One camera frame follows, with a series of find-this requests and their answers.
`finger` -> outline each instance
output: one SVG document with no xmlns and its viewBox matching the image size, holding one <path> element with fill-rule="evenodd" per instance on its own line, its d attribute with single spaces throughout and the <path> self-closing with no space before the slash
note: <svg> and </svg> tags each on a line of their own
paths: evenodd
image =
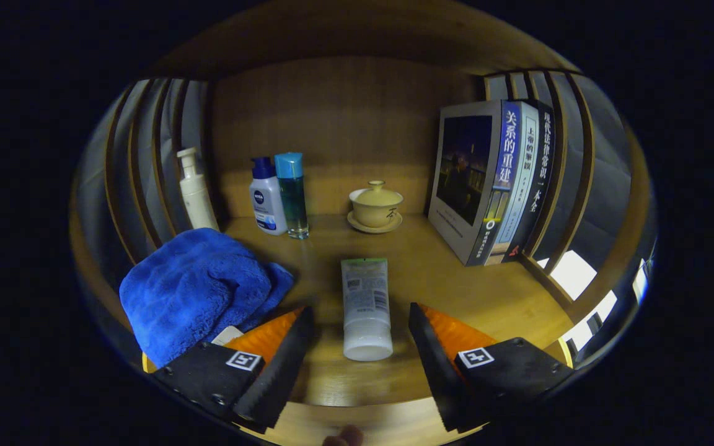
<svg viewBox="0 0 714 446">
<path fill-rule="evenodd" d="M 343 438 L 340 437 L 330 437 L 324 438 L 324 442 L 321 444 L 321 446 L 350 446 L 349 443 L 346 443 L 346 440 L 343 440 Z"/>
<path fill-rule="evenodd" d="M 354 424 L 343 426 L 338 437 L 346 440 L 348 446 L 361 446 L 363 444 L 363 431 L 357 429 Z"/>
</svg>

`white tube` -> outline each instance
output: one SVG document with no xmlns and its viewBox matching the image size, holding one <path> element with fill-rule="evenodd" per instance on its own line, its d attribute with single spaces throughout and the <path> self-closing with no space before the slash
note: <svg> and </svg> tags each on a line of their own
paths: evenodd
<svg viewBox="0 0 714 446">
<path fill-rule="evenodd" d="M 198 169 L 196 169 L 196 152 L 198 152 L 196 147 L 178 152 L 178 158 L 181 158 L 183 167 L 183 180 L 181 180 L 183 203 L 187 207 L 192 228 L 211 228 L 219 231 L 206 188 L 206 180 L 202 174 L 198 174 Z"/>
<path fill-rule="evenodd" d="M 340 261 L 343 277 L 343 355 L 379 361 L 393 354 L 387 259 Z"/>
</svg>

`barcode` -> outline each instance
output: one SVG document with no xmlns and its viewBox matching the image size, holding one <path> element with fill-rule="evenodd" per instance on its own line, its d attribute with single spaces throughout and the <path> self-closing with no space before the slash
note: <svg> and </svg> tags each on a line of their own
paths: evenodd
<svg viewBox="0 0 714 446">
<path fill-rule="evenodd" d="M 388 313 L 387 294 L 382 291 L 374 291 L 374 307 L 377 308 L 377 310 L 382 310 L 385 311 L 385 313 Z"/>
</svg>

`saucer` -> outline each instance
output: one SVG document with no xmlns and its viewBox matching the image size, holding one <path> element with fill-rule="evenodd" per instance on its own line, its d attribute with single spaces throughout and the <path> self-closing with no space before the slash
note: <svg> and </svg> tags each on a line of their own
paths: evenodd
<svg viewBox="0 0 714 446">
<path fill-rule="evenodd" d="M 371 228 L 370 226 L 360 224 L 360 222 L 354 218 L 354 213 L 354 211 L 351 211 L 348 215 L 346 215 L 346 220 L 348 220 L 349 225 L 351 225 L 354 229 L 357 229 L 357 231 L 368 232 L 368 234 L 384 234 L 385 232 L 390 232 L 400 226 L 402 221 L 404 221 L 400 212 L 396 212 L 396 215 L 391 218 L 390 223 L 387 225 L 380 228 Z"/>
</svg>

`screw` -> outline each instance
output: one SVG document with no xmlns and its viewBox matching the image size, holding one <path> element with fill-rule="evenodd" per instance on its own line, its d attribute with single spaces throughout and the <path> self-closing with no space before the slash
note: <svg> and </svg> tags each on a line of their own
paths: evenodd
<svg viewBox="0 0 714 446">
<path fill-rule="evenodd" d="M 224 397 L 222 395 L 219 395 L 219 393 L 211 393 L 211 399 L 213 399 L 216 404 L 224 406 Z"/>
</svg>

